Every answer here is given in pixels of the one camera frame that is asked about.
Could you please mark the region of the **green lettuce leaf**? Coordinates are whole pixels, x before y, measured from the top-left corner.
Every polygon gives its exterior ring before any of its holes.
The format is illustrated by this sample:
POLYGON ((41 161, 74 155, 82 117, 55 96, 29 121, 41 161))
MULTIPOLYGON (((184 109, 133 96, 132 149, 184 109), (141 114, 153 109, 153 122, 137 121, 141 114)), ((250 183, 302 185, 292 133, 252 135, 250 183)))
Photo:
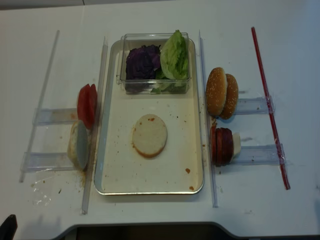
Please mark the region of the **green lettuce leaf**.
POLYGON ((167 79, 185 80, 188 77, 188 49, 186 40, 176 30, 160 51, 160 66, 167 79))

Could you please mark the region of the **round white bread slice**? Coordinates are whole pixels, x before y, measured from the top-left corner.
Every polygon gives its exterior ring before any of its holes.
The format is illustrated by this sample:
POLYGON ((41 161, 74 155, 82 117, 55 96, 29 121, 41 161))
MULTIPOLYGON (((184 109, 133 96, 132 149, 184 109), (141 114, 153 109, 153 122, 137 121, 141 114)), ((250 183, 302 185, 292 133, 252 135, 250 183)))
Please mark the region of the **round white bread slice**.
POLYGON ((155 114, 143 115, 132 132, 132 145, 145 158, 154 158, 166 146, 168 130, 165 122, 155 114))

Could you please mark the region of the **red tomato slice right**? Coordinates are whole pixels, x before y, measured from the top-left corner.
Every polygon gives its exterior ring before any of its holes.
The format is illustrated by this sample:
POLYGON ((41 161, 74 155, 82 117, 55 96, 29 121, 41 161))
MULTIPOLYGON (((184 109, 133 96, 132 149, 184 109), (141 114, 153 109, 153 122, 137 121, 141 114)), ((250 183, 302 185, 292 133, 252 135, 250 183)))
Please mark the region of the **red tomato slice right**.
POLYGON ((212 164, 216 165, 216 157, 217 157, 217 144, 216 144, 216 126, 214 123, 210 129, 210 141, 211 141, 211 160, 212 164))

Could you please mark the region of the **red tomato slices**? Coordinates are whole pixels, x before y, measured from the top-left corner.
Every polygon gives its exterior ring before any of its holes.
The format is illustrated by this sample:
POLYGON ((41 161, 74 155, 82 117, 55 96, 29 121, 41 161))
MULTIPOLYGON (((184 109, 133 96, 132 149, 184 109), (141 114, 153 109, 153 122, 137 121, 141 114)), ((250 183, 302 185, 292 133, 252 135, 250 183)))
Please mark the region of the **red tomato slices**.
POLYGON ((85 85, 81 88, 77 100, 77 117, 83 121, 85 127, 91 130, 95 122, 97 107, 97 90, 95 84, 85 85))

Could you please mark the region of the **white cheese slice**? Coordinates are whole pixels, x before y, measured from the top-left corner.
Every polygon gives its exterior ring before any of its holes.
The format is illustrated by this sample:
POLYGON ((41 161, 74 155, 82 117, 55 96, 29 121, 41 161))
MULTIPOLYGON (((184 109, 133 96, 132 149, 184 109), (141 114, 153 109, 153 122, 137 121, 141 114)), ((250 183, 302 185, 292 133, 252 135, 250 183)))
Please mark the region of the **white cheese slice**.
POLYGON ((241 152, 241 137, 239 132, 232 134, 232 141, 233 141, 233 154, 232 154, 232 160, 233 160, 241 152))

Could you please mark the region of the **silver metal tray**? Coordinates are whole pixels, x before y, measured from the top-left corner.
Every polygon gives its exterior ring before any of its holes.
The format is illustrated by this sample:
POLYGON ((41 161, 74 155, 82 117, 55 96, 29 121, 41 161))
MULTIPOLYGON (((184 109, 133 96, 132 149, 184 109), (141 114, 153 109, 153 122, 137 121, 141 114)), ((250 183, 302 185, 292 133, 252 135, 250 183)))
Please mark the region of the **silver metal tray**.
POLYGON ((117 83, 122 46, 110 50, 94 174, 102 195, 195 194, 204 182, 196 49, 188 43, 191 78, 184 94, 126 94, 117 83), (145 158, 132 141, 138 119, 160 117, 168 131, 163 151, 145 158))

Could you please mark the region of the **clear plastic container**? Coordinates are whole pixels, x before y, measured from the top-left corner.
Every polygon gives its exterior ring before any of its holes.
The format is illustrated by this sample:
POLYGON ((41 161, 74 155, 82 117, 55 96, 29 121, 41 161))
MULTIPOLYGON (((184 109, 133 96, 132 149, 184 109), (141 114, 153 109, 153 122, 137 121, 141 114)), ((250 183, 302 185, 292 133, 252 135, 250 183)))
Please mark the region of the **clear plastic container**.
POLYGON ((189 63, 189 35, 186 32, 181 32, 185 38, 187 55, 188 55, 188 70, 187 79, 168 79, 162 72, 161 66, 156 71, 155 79, 140 79, 126 80, 126 59, 130 50, 140 48, 143 45, 159 46, 162 50, 166 41, 173 33, 130 33, 122 36, 121 43, 121 58, 117 73, 117 80, 123 85, 127 94, 184 94, 189 88, 189 80, 191 77, 191 66, 189 63))

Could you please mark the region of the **purple cabbage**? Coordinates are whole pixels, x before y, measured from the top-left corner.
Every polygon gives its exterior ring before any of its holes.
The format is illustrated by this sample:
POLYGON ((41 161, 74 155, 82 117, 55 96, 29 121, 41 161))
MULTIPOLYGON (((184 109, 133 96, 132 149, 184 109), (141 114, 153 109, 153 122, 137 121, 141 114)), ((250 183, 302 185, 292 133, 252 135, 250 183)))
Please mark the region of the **purple cabbage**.
POLYGON ((126 58, 126 80, 155 79, 161 67, 160 53, 160 46, 154 44, 130 50, 126 58))

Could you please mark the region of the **front sesame bun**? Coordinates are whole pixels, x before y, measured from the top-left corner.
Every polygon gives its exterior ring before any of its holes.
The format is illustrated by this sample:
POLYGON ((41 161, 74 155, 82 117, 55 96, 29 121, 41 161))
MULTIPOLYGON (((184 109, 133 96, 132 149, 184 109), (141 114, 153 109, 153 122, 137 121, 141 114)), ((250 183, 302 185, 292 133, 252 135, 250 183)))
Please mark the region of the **front sesame bun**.
POLYGON ((222 113, 227 97, 227 87, 225 70, 222 67, 212 69, 205 88, 206 106, 210 115, 219 116, 222 113))

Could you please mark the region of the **rear sesame bun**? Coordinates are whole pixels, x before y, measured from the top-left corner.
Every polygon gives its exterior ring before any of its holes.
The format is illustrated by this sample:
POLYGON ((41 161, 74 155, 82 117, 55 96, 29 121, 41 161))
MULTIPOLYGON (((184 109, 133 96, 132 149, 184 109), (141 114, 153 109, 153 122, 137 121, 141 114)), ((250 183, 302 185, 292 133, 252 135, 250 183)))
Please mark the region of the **rear sesame bun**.
POLYGON ((236 111, 238 98, 239 98, 239 88, 236 78, 231 74, 226 74, 227 80, 227 90, 226 90, 226 100, 224 108, 219 115, 223 120, 228 120, 232 117, 236 111))

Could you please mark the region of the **clear holder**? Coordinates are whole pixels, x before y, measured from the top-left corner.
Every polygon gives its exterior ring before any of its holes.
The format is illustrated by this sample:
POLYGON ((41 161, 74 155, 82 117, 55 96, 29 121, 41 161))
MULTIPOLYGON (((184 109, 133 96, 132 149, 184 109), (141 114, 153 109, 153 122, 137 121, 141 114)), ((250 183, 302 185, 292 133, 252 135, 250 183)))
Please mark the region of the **clear holder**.
POLYGON ((60 108, 60 109, 48 109, 42 108, 34 111, 32 124, 35 125, 37 122, 38 126, 46 125, 67 125, 73 124, 78 120, 76 108, 60 108))
POLYGON ((256 98, 239 98, 234 115, 271 114, 275 110, 270 96, 256 98))
POLYGON ((242 146, 240 152, 232 158, 231 165, 280 165, 286 164, 282 144, 242 146))
POLYGON ((72 171, 74 164, 66 152, 25 152, 20 170, 25 173, 40 171, 72 171))

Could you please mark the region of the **clear holder upper left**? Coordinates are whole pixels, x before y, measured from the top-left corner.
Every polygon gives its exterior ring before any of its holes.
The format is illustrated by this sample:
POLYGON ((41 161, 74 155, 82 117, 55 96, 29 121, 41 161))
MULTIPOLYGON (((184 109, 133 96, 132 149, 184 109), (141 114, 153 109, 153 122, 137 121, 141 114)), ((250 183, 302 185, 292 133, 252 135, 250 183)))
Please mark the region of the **clear holder upper left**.
POLYGON ((38 126, 46 125, 67 125, 73 124, 78 120, 76 108, 60 108, 60 109, 48 109, 42 108, 34 111, 32 124, 35 125, 37 122, 38 126))

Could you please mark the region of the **clear holder lower right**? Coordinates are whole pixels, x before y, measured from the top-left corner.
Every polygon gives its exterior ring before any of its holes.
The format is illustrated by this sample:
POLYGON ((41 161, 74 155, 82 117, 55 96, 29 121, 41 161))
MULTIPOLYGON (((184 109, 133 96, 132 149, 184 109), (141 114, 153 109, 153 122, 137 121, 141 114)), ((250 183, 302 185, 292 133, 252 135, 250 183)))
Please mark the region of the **clear holder lower right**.
POLYGON ((231 165, 280 165, 286 164, 282 144, 242 146, 240 152, 232 158, 231 165))

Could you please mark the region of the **clear holder lower left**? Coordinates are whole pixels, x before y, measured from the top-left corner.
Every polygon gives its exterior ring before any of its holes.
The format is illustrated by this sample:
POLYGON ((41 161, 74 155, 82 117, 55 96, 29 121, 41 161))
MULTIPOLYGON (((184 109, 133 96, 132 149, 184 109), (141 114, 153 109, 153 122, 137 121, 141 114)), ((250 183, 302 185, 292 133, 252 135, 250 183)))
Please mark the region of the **clear holder lower left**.
POLYGON ((25 152, 20 170, 25 173, 40 171, 72 171, 74 164, 66 152, 25 152))

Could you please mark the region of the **clear rail far left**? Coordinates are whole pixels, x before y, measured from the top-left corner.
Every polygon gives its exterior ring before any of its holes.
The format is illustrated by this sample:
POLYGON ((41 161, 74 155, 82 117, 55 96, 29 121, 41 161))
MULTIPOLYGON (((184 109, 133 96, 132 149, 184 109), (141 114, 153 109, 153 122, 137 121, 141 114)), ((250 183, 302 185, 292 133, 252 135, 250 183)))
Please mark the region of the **clear rail far left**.
POLYGON ((27 150, 26 150, 25 156, 23 157, 22 162, 21 162, 20 176, 19 176, 19 180, 18 180, 20 183, 23 183, 24 180, 25 180, 27 163, 30 160, 30 154, 31 154, 31 150, 32 150, 32 147, 33 147, 34 139, 35 139, 35 136, 36 136, 36 130, 37 130, 37 127, 38 127, 39 115, 40 115, 40 112, 41 112, 41 109, 42 109, 42 105, 43 105, 43 101, 44 101, 47 85, 48 85, 48 82, 49 82, 50 73, 51 73, 51 69, 52 69, 52 65, 53 65, 53 61, 54 61, 54 57, 55 57, 55 53, 56 53, 56 49, 57 49, 57 45, 58 45, 58 41, 59 41, 59 37, 60 37, 60 30, 57 30, 56 34, 55 34, 55 37, 54 37, 52 50, 51 50, 51 53, 50 53, 50 56, 49 56, 49 61, 48 61, 48 65, 47 65, 47 68, 46 68, 45 77, 44 77, 44 81, 43 81, 43 84, 42 84, 42 88, 41 88, 38 104, 37 104, 37 107, 35 109, 35 114, 34 114, 33 123, 32 123, 32 129, 31 129, 31 133, 30 133, 30 137, 29 137, 29 142, 28 142, 28 145, 27 145, 27 150))

